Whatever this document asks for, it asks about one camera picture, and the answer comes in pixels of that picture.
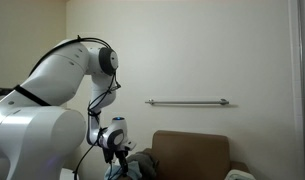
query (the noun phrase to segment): black band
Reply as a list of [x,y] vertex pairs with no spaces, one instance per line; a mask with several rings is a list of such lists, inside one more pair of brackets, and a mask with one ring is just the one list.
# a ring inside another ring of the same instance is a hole
[[29,92],[28,90],[24,89],[23,87],[21,87],[20,85],[17,85],[14,87],[14,90],[16,90],[17,92],[19,92],[20,94],[24,95],[25,97],[31,99],[32,101],[38,103],[41,106],[51,106],[49,103],[43,101],[42,99],[40,99],[39,97],[37,97],[36,95],[32,94],[31,92]]

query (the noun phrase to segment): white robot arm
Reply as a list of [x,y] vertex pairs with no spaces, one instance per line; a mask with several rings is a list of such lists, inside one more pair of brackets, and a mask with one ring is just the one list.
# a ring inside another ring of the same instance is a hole
[[[106,47],[88,49],[81,42]],[[85,134],[90,145],[103,148],[107,162],[111,154],[125,159],[136,143],[127,137],[124,118],[114,118],[108,128],[99,120],[120,87],[117,68],[116,53],[95,38],[65,40],[41,58],[29,78],[0,101],[0,158],[10,161],[7,180],[58,180],[65,158]],[[59,107],[74,97],[84,75],[93,82],[87,133],[79,112]]]

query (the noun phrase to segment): sofa backrest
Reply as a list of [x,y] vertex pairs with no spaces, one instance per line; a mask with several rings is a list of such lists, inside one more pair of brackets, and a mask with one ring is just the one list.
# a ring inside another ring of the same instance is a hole
[[223,180],[230,170],[225,136],[157,131],[152,153],[159,160],[159,180]]

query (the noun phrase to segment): grab bar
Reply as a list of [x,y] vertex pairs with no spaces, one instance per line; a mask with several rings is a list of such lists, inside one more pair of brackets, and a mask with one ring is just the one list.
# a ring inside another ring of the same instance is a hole
[[227,105],[230,102],[221,99],[221,101],[155,101],[153,99],[149,99],[148,101],[145,101],[147,104],[188,104],[188,105],[206,105],[206,104],[220,104],[220,105]]

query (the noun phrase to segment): couch cushion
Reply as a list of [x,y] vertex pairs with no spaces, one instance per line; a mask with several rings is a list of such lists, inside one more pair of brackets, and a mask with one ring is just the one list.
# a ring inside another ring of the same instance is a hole
[[152,143],[159,160],[157,179],[223,180],[230,170],[225,136],[157,131]]

